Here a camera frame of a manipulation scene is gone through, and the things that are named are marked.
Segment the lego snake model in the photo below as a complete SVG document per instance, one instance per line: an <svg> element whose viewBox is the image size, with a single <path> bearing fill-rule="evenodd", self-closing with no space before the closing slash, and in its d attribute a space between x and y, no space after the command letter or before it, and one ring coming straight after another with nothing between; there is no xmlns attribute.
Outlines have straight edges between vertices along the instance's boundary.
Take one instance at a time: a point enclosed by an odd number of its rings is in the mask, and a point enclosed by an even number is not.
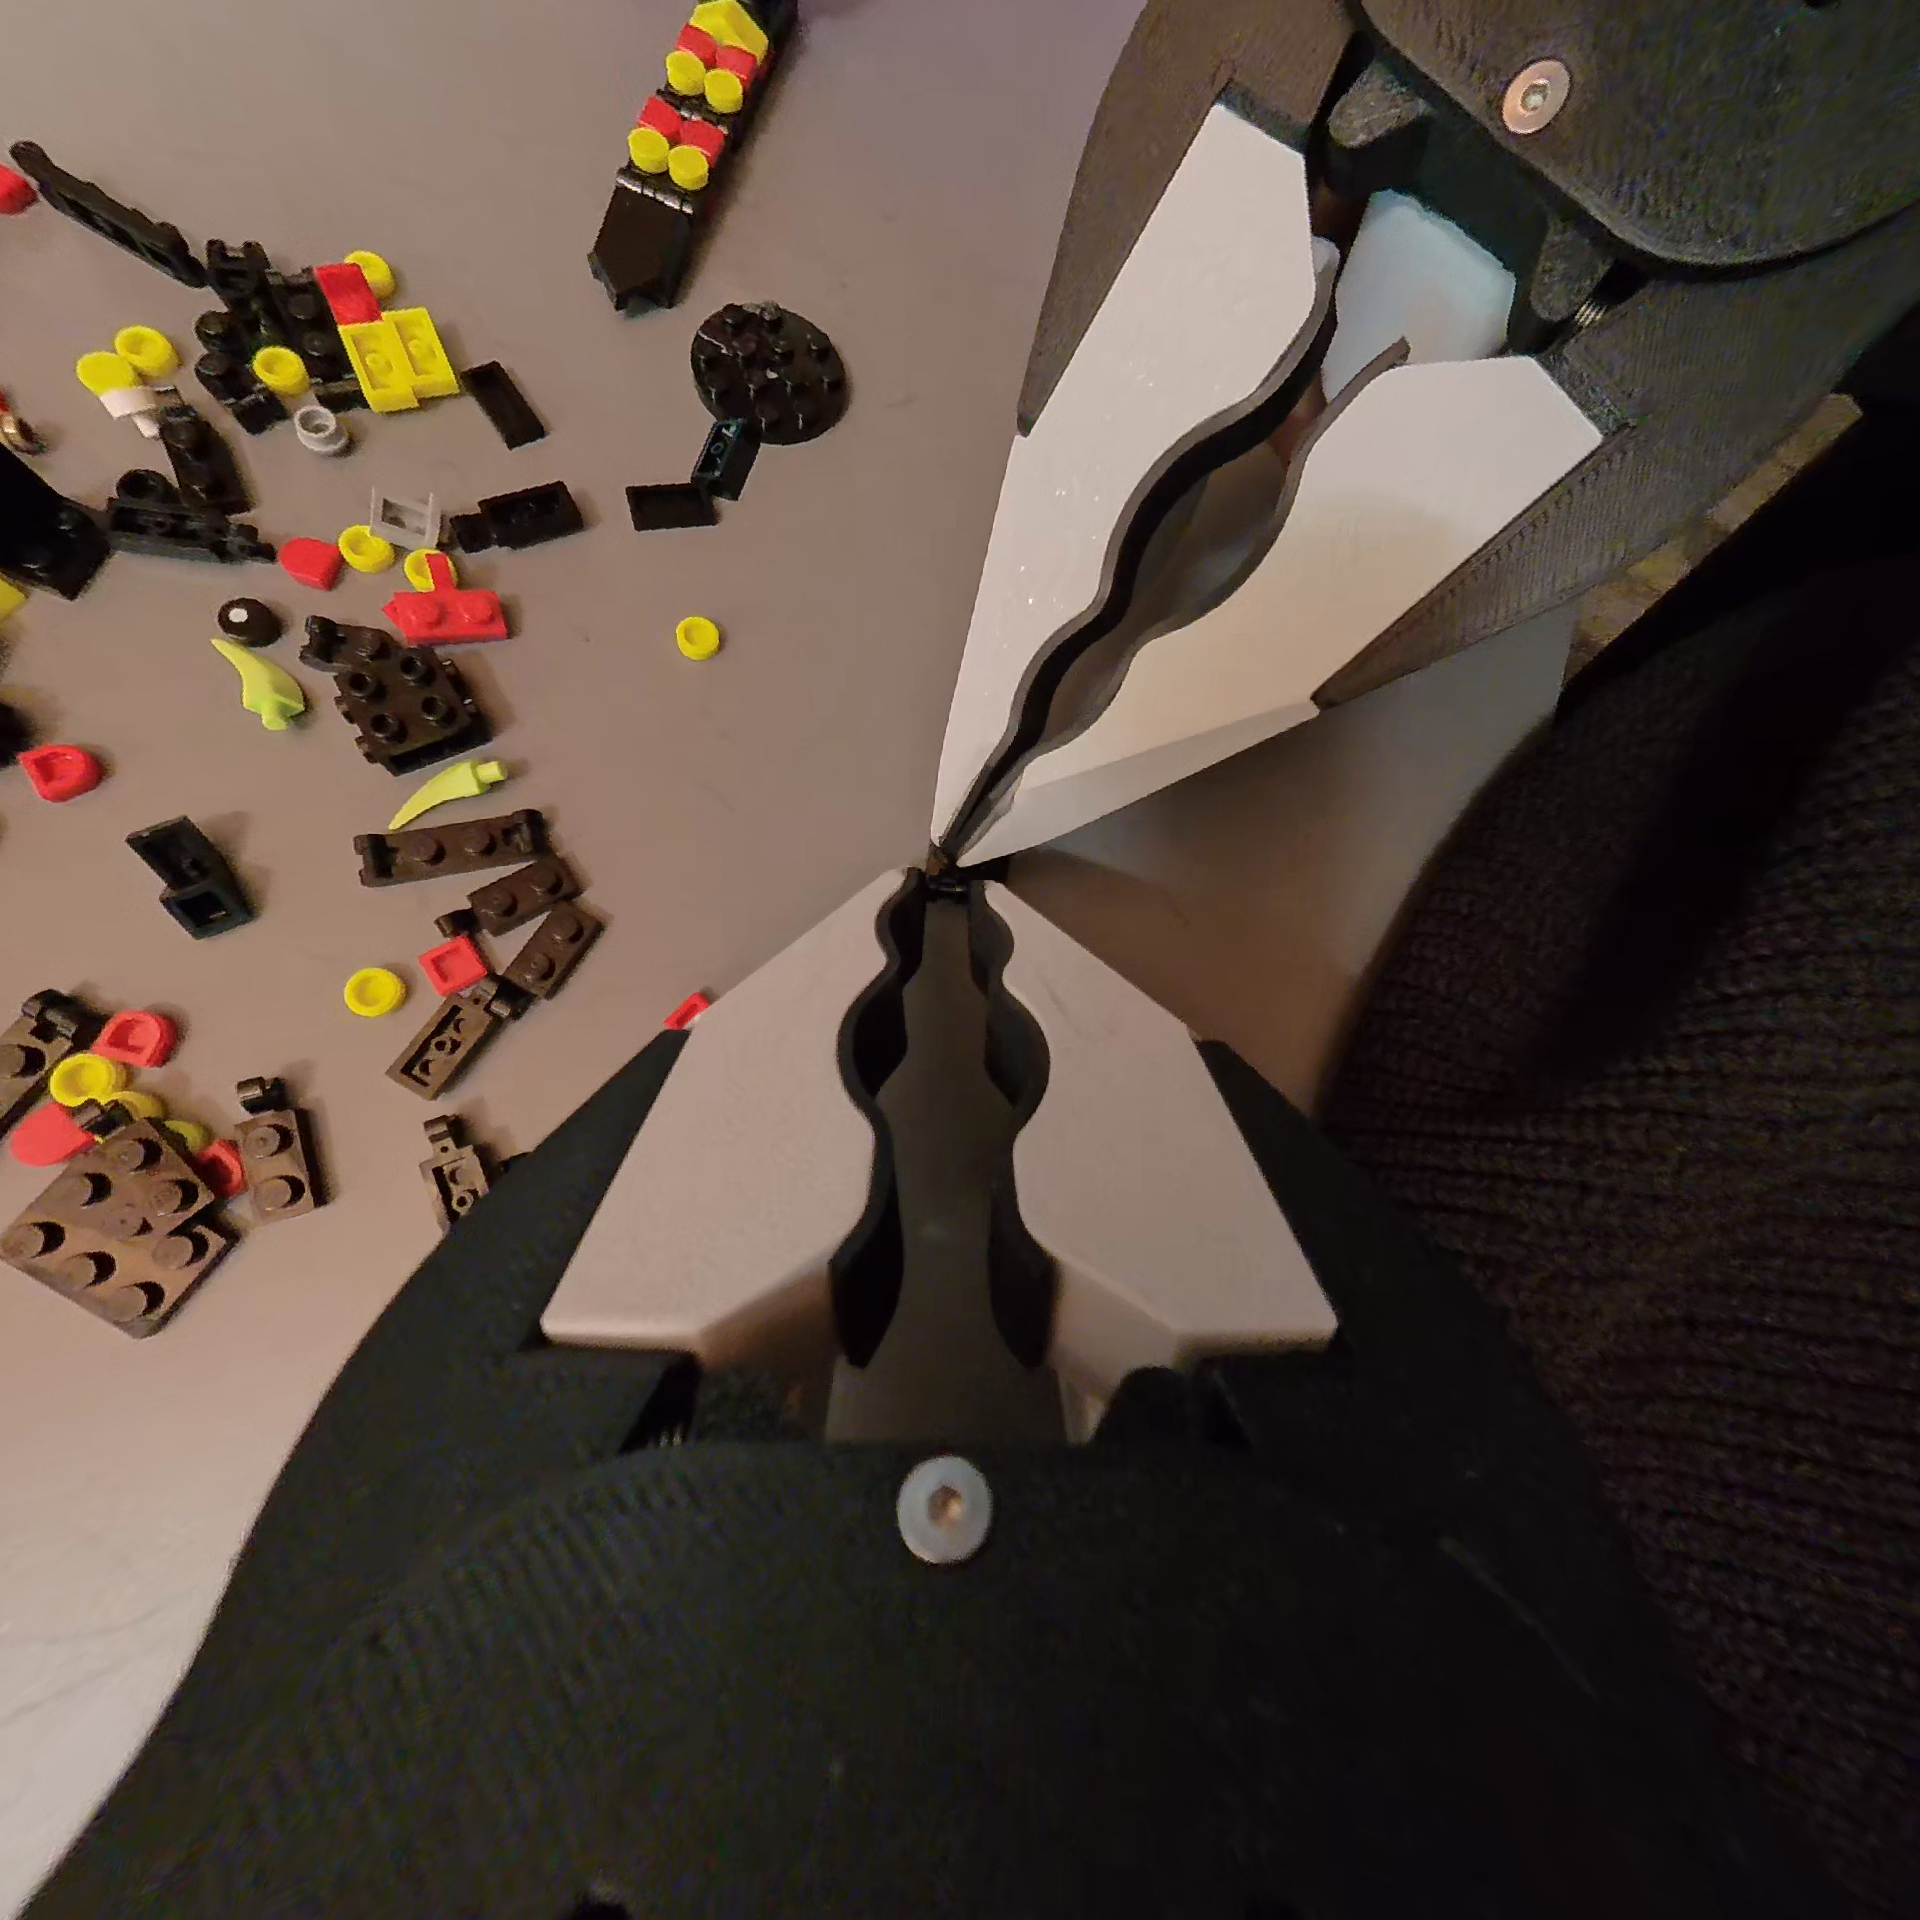
<svg viewBox="0 0 1920 1920"><path fill-rule="evenodd" d="M619 314L673 306L739 172L795 2L694 4L627 132L590 271Z"/></svg>

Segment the round dark lego plate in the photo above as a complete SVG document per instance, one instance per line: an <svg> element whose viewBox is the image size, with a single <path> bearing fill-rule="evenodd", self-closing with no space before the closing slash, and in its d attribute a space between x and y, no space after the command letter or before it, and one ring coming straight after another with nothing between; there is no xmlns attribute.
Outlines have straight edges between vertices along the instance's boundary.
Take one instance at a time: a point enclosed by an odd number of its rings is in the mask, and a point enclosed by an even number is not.
<svg viewBox="0 0 1920 1920"><path fill-rule="evenodd" d="M762 444L807 444L848 411L852 386L828 333L776 300L731 300L689 345L696 395L716 420L745 422Z"/></svg>

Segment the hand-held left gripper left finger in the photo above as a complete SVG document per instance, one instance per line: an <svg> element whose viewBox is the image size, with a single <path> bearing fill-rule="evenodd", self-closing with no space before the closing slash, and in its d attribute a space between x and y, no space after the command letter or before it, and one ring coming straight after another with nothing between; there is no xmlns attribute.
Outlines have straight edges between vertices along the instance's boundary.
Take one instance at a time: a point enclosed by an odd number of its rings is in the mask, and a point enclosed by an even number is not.
<svg viewBox="0 0 1920 1920"><path fill-rule="evenodd" d="M883 872L693 1022L543 1309L551 1344L685 1355L828 1415L900 1305L879 1093L925 905L923 870Z"/></svg>

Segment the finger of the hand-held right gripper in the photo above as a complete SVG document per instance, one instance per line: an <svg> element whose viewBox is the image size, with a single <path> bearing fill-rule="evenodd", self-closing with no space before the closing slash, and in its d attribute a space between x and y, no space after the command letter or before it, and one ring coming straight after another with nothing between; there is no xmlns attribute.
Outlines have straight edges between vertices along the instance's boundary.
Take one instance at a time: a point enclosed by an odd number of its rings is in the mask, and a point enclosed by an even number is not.
<svg viewBox="0 0 1920 1920"><path fill-rule="evenodd" d="M1336 667L1594 444L1530 360L1365 380L1303 450L1243 580L1144 636L1092 717L1026 760L987 851L1040 845L1305 723Z"/></svg>
<svg viewBox="0 0 1920 1920"><path fill-rule="evenodd" d="M1053 698L1127 616L1158 527L1303 389L1336 271L1303 151L1212 104L1011 448L935 779L949 867L993 859Z"/></svg>

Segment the pile of lego pieces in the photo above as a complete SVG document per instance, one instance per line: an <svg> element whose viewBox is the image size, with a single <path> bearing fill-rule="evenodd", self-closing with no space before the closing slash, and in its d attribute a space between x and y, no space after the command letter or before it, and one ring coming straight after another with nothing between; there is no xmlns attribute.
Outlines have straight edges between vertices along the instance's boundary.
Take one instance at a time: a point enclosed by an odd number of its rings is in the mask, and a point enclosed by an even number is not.
<svg viewBox="0 0 1920 1920"><path fill-rule="evenodd" d="M256 244L212 242L198 254L177 227L70 174L33 141L14 143L10 157L4 213L41 199L181 285L217 296L219 310L198 327L196 378L248 432L289 420L303 442L316 444L307 428L310 419L332 422L326 399L390 413L469 391L487 403L502 436L516 430L522 444L532 440L530 415L514 413L514 384L497 364L454 370L429 312L392 302L392 275L371 252L301 275L276 269ZM485 715L437 642L491 642L506 634L506 622L491 591L460 583L437 543L438 512L394 500L374 504L374 519L334 543L264 541L235 516L250 494L229 446L175 389L153 384L177 360L163 333L132 327L84 364L95 395L144 419L171 465L124 473L103 508L58 492L4 442L4 589L76 599L117 550L277 564L328 587L343 566L380 568L404 545L425 560L421 587L386 607L398 628L314 616L301 659L330 675L336 706L373 766L405 773L483 744ZM6 1033L6 1053L25 1049L31 1062L6 1068L4 1126L45 1095L80 1150L45 1202L6 1227L4 1260L144 1338L227 1256L233 1239L219 1206L235 1181L245 1183L258 1221L310 1212L324 1192L307 1152L305 1115L274 1076L241 1084L246 1123L237 1140L188 1146L171 1123L138 1117L120 1093L120 1070L144 1064L146 1055L111 1043L130 1024L132 1016L99 1020L72 996L39 995Z"/></svg>

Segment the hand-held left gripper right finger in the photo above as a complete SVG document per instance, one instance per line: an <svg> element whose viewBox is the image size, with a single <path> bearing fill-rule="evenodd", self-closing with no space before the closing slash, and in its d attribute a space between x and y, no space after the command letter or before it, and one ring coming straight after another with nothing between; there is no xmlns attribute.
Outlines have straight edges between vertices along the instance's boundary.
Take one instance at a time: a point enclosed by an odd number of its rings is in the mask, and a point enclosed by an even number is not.
<svg viewBox="0 0 1920 1920"><path fill-rule="evenodd" d="M997 880L968 900L985 1064L1013 1115L989 1297L1090 1437L1123 1380L1319 1351L1336 1313L1183 1020Z"/></svg>

